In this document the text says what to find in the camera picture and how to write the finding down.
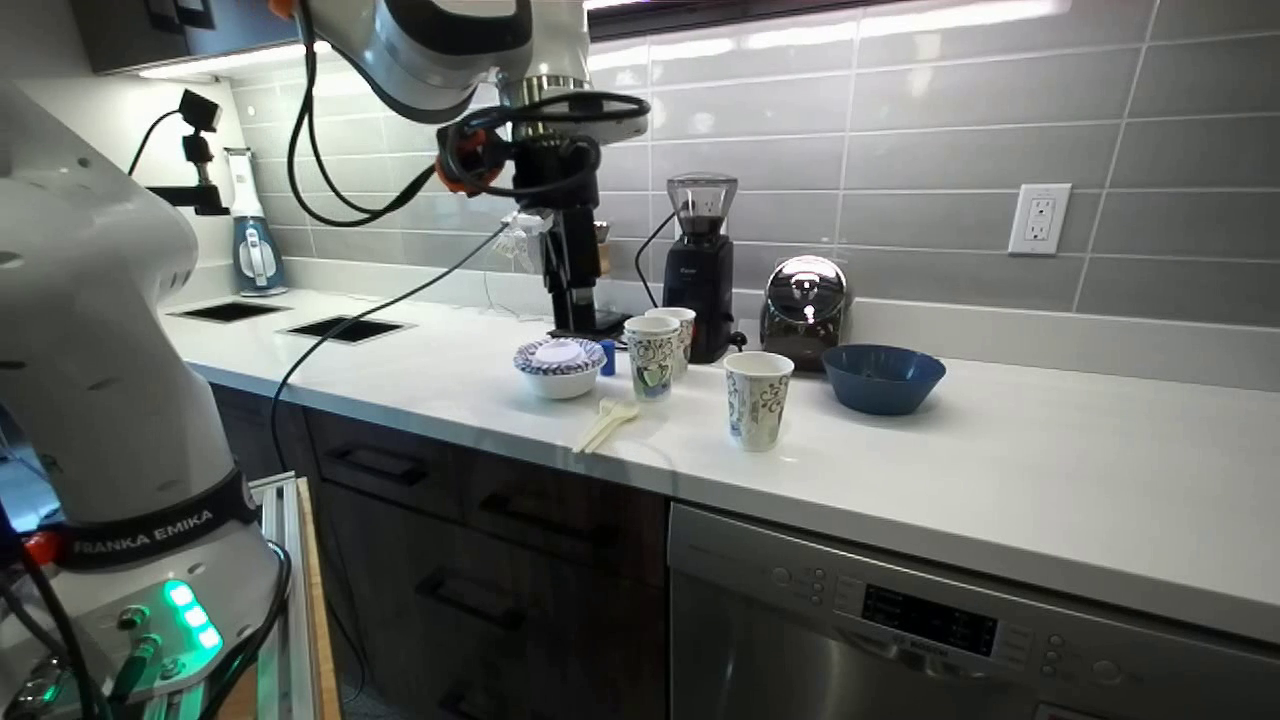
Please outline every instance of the blue bowl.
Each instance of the blue bowl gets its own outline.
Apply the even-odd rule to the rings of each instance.
[[[949,363],[893,346],[840,346],[824,353],[829,385],[842,410],[866,415],[910,415]]]

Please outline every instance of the gray tile backsplash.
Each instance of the gray tile backsplash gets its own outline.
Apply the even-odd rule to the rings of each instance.
[[[860,296],[1280,324],[1276,0],[1036,0],[1024,7],[1055,13],[1003,25],[934,7],[595,43],[592,82],[651,101],[646,137],[604,148],[609,278],[636,278],[666,177],[732,171],[739,288],[821,251]],[[430,186],[372,231],[317,230],[281,164],[300,71],[237,71],[237,101],[284,251],[449,265],[513,212]],[[336,57],[317,110],[331,177],[360,205],[435,158],[430,130],[381,110]],[[311,164],[300,186],[341,207]],[[1059,258],[1003,251],[1018,186],[1074,186]],[[645,258],[651,279],[666,244]],[[474,265],[529,271],[517,244]]]

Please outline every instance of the green light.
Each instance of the green light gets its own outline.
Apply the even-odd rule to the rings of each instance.
[[[168,594],[162,594],[176,609],[189,609],[189,604],[196,604],[196,594],[189,590],[189,585],[168,585]]]
[[[203,630],[199,637],[199,649],[221,649],[223,640],[215,637],[215,630]]]
[[[206,614],[203,609],[189,609],[183,622],[189,622],[189,630],[203,630]]]

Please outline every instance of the white bowl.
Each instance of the white bowl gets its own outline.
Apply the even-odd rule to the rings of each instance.
[[[595,393],[599,346],[588,339],[536,339],[520,346],[513,363],[529,378],[541,399],[576,399]]]

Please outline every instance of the cable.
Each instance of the cable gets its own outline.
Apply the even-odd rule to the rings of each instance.
[[[149,152],[149,145],[150,145],[150,137],[156,137],[156,130],[168,121],[168,115],[176,115],[180,110],[173,110],[173,113],[158,113],[156,121],[150,121],[150,130],[145,132],[145,141],[134,145],[134,152],[131,152],[131,162],[129,162],[129,171],[124,177],[131,177],[134,171],[134,164],[145,162],[145,152]]]
[[[35,615],[13,590],[0,590],[0,600],[49,649],[49,656],[69,656],[64,646],[44,623],[35,623]]]
[[[105,717],[109,717],[109,711],[105,711],[105,696],[98,696],[98,687],[96,687],[96,679],[92,679],[92,673],[89,673],[89,661],[82,661],[82,649],[81,649],[81,637],[77,637],[77,630],[71,630],[69,609],[64,609],[60,595],[50,594],[44,569],[33,561],[33,551],[28,551],[28,549],[19,543],[19,538],[13,533],[13,521],[9,521],[3,509],[0,509],[0,521],[3,521],[3,526],[0,526],[3,541],[9,541],[9,543],[16,541],[16,561],[24,566],[28,581],[35,585],[35,594],[40,594],[40,600],[44,600],[44,614],[50,615],[50,630],[54,630],[54,637],[60,637],[60,646],[64,646],[64,656],[69,656],[69,664],[71,664],[77,692],[81,692],[81,717],[82,717],[82,720],[105,720]]]
[[[290,202],[317,220],[317,226],[329,226],[329,230],[362,230],[362,226],[377,226],[393,212],[401,212],[407,202],[414,202],[414,191],[435,177],[435,164],[429,164],[421,177],[412,177],[385,207],[362,207],[354,202],[348,202],[336,182],[329,177],[329,164],[324,164],[324,152],[321,152],[321,137],[317,137],[317,21],[311,21],[311,0],[300,0],[300,34],[302,34],[302,101],[296,110],[296,121],[290,121],[290,132],[287,132],[287,162],[284,162],[284,177],[287,177],[287,191]],[[341,220],[341,215],[324,215],[317,212],[302,191],[300,191],[300,182],[296,182],[296,148],[300,148],[300,137],[306,130],[306,148],[311,148],[311,162],[321,168],[321,182],[324,190],[348,205],[354,215],[351,220]]]
[[[268,549],[281,557],[273,609],[268,609],[264,623],[206,673],[199,720],[215,720],[215,711],[223,707],[223,702],[240,684],[244,668],[256,664],[256,652],[268,646],[273,630],[281,623],[281,615],[287,609],[290,561],[281,543],[268,543]]]
[[[273,453],[274,453],[281,471],[287,468],[287,464],[284,464],[284,444],[281,444],[281,396],[284,396],[287,382],[290,382],[331,338],[341,338],[343,327],[351,327],[351,324],[360,324],[362,317],[377,317],[377,314],[385,314],[385,308],[393,308],[393,304],[403,304],[403,300],[435,288],[441,279],[449,279],[449,278],[458,271],[465,265],[471,265],[490,241],[502,237],[502,230],[508,230],[508,226],[499,226],[495,231],[488,231],[474,250],[469,250],[458,259],[451,259],[444,271],[429,278],[422,285],[412,285],[407,292],[401,292],[401,296],[393,296],[393,300],[381,300],[381,304],[372,304],[372,308],[362,308],[362,314],[331,324],[324,338],[317,338],[317,346],[311,346],[302,356],[296,356],[296,359],[287,363],[287,371],[281,378],[281,385],[274,385],[274,393],[273,393],[273,410],[268,410]]]
[[[645,278],[645,251],[646,251],[646,244],[675,220],[682,212],[682,205],[678,207],[671,207],[658,226],[657,226],[657,231],[646,231],[645,237],[645,244],[636,250],[636,278],[638,278],[638,288],[645,288],[645,296],[646,296],[646,304],[657,308],[657,296],[651,296],[651,288],[646,288],[646,278]]]

